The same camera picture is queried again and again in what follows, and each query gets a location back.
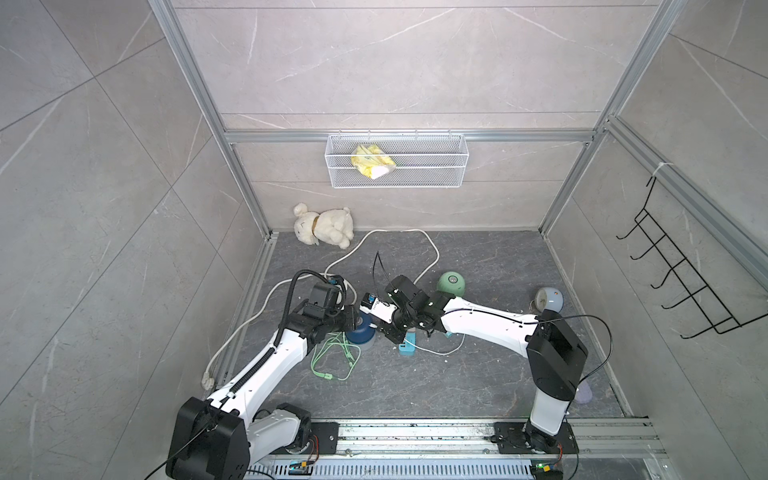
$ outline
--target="plush toy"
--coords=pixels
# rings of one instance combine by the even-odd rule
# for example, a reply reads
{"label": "plush toy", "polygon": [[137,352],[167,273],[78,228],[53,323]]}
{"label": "plush toy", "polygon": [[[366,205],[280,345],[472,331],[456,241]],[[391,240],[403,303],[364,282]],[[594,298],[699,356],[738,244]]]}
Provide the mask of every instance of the plush toy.
{"label": "plush toy", "polygon": [[322,240],[345,249],[354,237],[352,214],[347,207],[318,214],[310,212],[305,204],[298,204],[293,208],[293,214],[297,216],[293,232],[301,243],[319,245],[318,240]]}

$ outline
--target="aluminum frame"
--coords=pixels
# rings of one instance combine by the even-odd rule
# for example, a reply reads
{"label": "aluminum frame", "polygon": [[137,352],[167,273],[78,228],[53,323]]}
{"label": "aluminum frame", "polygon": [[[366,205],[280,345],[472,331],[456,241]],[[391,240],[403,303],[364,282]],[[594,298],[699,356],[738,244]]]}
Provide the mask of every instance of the aluminum frame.
{"label": "aluminum frame", "polygon": [[[270,265],[272,260],[272,253],[275,250],[277,243],[277,233],[262,242],[261,248],[256,255],[256,260],[251,267],[250,279],[246,287],[243,289],[243,295],[240,298],[240,302],[237,305],[232,324],[227,331],[227,337],[232,335],[232,332],[240,325],[246,322],[251,314],[257,309],[257,300],[259,299],[259,293],[261,293],[261,287],[264,284],[264,277],[266,276],[266,269]],[[213,377],[216,379],[216,385],[223,385],[229,381],[234,373],[237,373],[235,365],[237,364],[237,355],[240,353],[240,349],[243,346],[245,340],[245,334],[248,331],[248,327],[245,326],[236,339],[227,346],[222,352],[221,360],[217,364],[216,373]]]}
{"label": "aluminum frame", "polygon": [[651,147],[620,117],[610,116],[606,127],[608,133],[646,170],[654,174],[664,188],[704,225],[764,289],[768,290],[768,253],[745,229],[722,211],[717,203],[680,169],[674,165],[659,168],[661,163],[669,163],[667,158]]}
{"label": "aluminum frame", "polygon": [[192,51],[190,49],[187,38],[184,36],[184,32],[179,24],[179,19],[176,16],[174,7],[170,4],[170,0],[149,0],[149,5],[154,12],[154,16],[157,18],[157,23],[163,29],[165,38],[168,40],[171,51],[174,53],[179,66],[181,67],[184,77],[187,79],[187,83],[192,90],[197,104],[200,106],[200,110],[203,112],[208,127],[211,133],[216,139],[216,143],[219,145],[224,159],[227,161],[227,166],[230,168],[232,175],[235,177],[240,192],[245,198],[248,210],[250,210],[253,216],[253,221],[256,222],[256,226],[259,228],[259,232],[265,239],[270,236],[270,228],[266,221],[266,216],[259,205],[259,201],[256,198],[256,194],[253,192],[253,188],[248,181],[248,176],[243,169],[243,165],[240,163],[240,159],[237,157],[232,145],[224,137],[224,125],[219,117],[218,110],[214,104],[213,98],[210,96],[210,92],[205,85],[203,75],[200,73],[200,69],[197,67],[197,63],[194,60]]}
{"label": "aluminum frame", "polygon": [[467,141],[592,141],[595,132],[588,128],[457,128],[457,129],[376,129],[376,130],[330,130],[330,129],[291,129],[291,130],[230,130],[224,137],[231,144],[250,144],[262,142],[322,142],[329,135],[430,135],[461,134]]}
{"label": "aluminum frame", "polygon": [[653,60],[661,43],[667,37],[675,20],[677,20],[677,16],[682,12],[687,2],[688,0],[662,0],[659,4],[656,14],[651,19],[650,25],[648,25],[648,30],[645,31],[645,35],[637,46],[627,69],[621,75],[614,93],[598,118],[595,126],[597,133],[594,136],[594,140],[591,144],[585,146],[577,157],[574,166],[565,178],[562,187],[560,187],[558,194],[552,201],[552,205],[544,216],[541,226],[538,228],[539,232],[545,237],[549,234],[554,222],[560,217],[560,213],[565,208],[568,199],[571,198],[578,181],[587,170],[594,155],[598,152],[605,138],[606,130],[604,125],[606,120],[611,115],[619,114],[621,109],[624,108],[632,91],[637,86],[648,65],[650,65],[650,61]]}
{"label": "aluminum frame", "polygon": [[[317,419],[338,422],[335,455],[324,458],[530,458],[557,455],[502,455],[487,437],[494,422],[526,419]],[[663,458],[668,455],[649,419],[569,419],[582,458]],[[268,455],[268,459],[293,458]]]}

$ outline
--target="dark marble floor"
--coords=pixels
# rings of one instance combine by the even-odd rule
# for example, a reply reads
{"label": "dark marble floor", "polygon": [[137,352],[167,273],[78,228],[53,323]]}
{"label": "dark marble floor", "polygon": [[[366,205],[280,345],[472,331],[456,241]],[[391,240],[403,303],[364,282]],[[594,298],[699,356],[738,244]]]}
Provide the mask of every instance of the dark marble floor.
{"label": "dark marble floor", "polygon": [[[427,291],[435,289],[446,270],[460,272],[466,282],[465,298],[501,310],[526,313],[540,286],[555,286],[565,297],[562,314],[577,313],[565,290],[562,278],[543,241],[536,232],[433,232],[440,249],[440,261],[419,281]],[[357,233],[354,244],[362,239]],[[427,239],[418,232],[374,233],[349,259],[332,269],[344,276],[359,295],[374,291],[371,264],[376,251],[391,276],[404,274],[411,279],[435,258]],[[263,298],[280,280],[290,278],[307,267],[322,272],[346,251],[325,243],[310,247],[292,233],[278,237],[266,279]],[[315,280],[303,280],[296,297],[305,296]],[[380,288],[386,283],[382,275]],[[270,299],[262,316],[248,329],[238,359],[245,366],[266,344],[282,313],[287,286]],[[590,351],[586,370],[599,358],[580,320],[568,320]],[[463,347],[450,356],[417,351],[402,356],[383,335],[377,334],[373,347],[362,357],[350,378],[344,382],[325,380],[310,371],[310,358],[304,359],[283,378],[264,404],[271,409],[280,402],[310,410],[316,418],[328,417],[527,417],[533,405],[535,386],[528,361],[504,347],[475,337],[467,337]],[[445,338],[436,333],[427,339],[416,333],[416,344],[439,352],[455,348],[461,336]],[[326,354],[317,369],[346,373],[346,363],[338,349]],[[574,403],[572,416],[622,416],[613,389],[604,372],[589,380],[594,398],[584,405]]]}

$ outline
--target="white wire basket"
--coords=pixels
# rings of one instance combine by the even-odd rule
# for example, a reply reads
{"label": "white wire basket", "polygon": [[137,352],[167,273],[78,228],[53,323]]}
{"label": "white wire basket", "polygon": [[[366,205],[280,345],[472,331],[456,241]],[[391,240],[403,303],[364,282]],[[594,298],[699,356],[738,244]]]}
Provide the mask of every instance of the white wire basket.
{"label": "white wire basket", "polygon": [[[397,168],[372,180],[352,165],[358,145],[376,144]],[[333,134],[326,164],[334,188],[460,187],[469,152],[461,134]]]}

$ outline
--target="white cable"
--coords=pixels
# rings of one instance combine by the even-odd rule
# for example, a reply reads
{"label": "white cable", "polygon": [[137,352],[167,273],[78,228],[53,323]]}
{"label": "white cable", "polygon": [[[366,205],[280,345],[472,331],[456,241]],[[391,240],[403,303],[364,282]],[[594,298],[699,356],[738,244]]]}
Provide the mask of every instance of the white cable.
{"label": "white cable", "polygon": [[[416,280],[414,280],[413,283],[418,282],[422,278],[422,276],[424,276],[424,274],[427,273],[429,271],[429,269],[431,269],[433,266],[435,266],[437,264],[438,260],[440,260],[440,250],[437,249],[437,246],[435,245],[435,242],[432,241],[432,238],[430,238],[429,235],[424,230],[420,230],[418,228],[411,228],[411,229],[408,229],[408,230],[371,230],[368,233],[366,233],[366,235],[362,238],[362,240],[360,240],[360,243],[355,245],[355,248],[353,248],[348,254],[346,254],[345,256],[343,256],[341,258],[339,258],[338,260],[332,262],[329,266],[327,266],[325,271],[323,272],[323,276],[328,277],[328,276],[332,275],[331,273],[328,273],[328,270],[330,270],[331,267],[336,265],[338,262],[349,258],[349,256],[352,255],[353,253],[355,253],[357,251],[357,249],[360,248],[362,243],[366,241],[366,238],[368,238],[368,236],[371,233],[375,233],[375,232],[421,232],[421,233],[424,234],[425,237],[427,237],[427,240],[429,240],[430,244],[432,245],[432,248],[435,249],[435,253],[437,253],[437,257],[435,258],[434,262],[430,263],[429,266],[426,267],[419,274],[419,276],[416,277]],[[307,274],[307,275],[300,276],[299,280],[303,280],[305,278],[309,278],[310,276],[312,276],[312,275]],[[266,295],[266,299],[264,299],[264,304],[261,306],[261,310],[259,310],[256,315],[250,317],[248,320],[243,322],[242,325],[238,326],[235,329],[235,331],[232,332],[232,335],[230,335],[230,338],[228,338],[227,341],[224,342],[224,344],[221,346],[221,348],[219,348],[216,351],[216,353],[214,353],[214,356],[212,356],[210,358],[210,361],[208,362],[208,365],[205,367],[205,372],[203,373],[203,378],[202,378],[202,380],[200,382],[200,384],[203,386],[204,389],[211,390],[214,387],[214,385],[215,385],[214,378],[210,374],[210,367],[214,364],[214,361],[216,360],[216,358],[224,351],[224,349],[227,347],[227,345],[230,344],[232,339],[238,334],[239,331],[242,330],[242,328],[245,327],[245,325],[248,325],[249,323],[253,322],[255,319],[259,318],[259,315],[261,315],[263,313],[263,311],[266,309],[266,304],[267,304],[267,302],[270,301],[270,297],[275,292],[275,290],[277,290],[277,287],[280,286],[280,285],[283,285],[284,283],[289,283],[290,281],[291,281],[291,279],[289,278],[289,279],[286,279],[286,280],[283,280],[283,281],[280,281],[280,282],[276,283],[275,286],[272,287],[272,290],[270,290],[270,292]],[[352,300],[352,304],[357,303],[357,291],[355,290],[355,287],[353,287],[352,284],[349,283],[346,280],[344,280],[344,284],[350,290],[352,290],[352,293],[354,295],[353,300]]]}
{"label": "white cable", "polygon": [[422,347],[420,347],[420,346],[416,345],[415,343],[410,343],[408,340],[406,340],[406,343],[408,343],[410,346],[414,346],[414,347],[416,347],[416,348],[417,348],[417,349],[419,349],[419,350],[424,350],[425,352],[434,353],[435,355],[443,355],[443,356],[445,356],[445,355],[450,355],[450,354],[454,353],[456,350],[458,350],[458,349],[462,348],[462,345],[464,345],[464,338],[466,338],[466,336],[467,336],[467,334],[466,334],[466,333],[462,333],[462,342],[461,342],[461,343],[459,343],[459,345],[458,345],[456,348],[454,348],[454,349],[453,349],[453,350],[451,350],[450,352],[446,352],[446,353],[441,353],[441,352],[433,352],[433,351],[431,351],[431,350],[429,350],[429,349],[425,349],[425,348],[422,348]]}

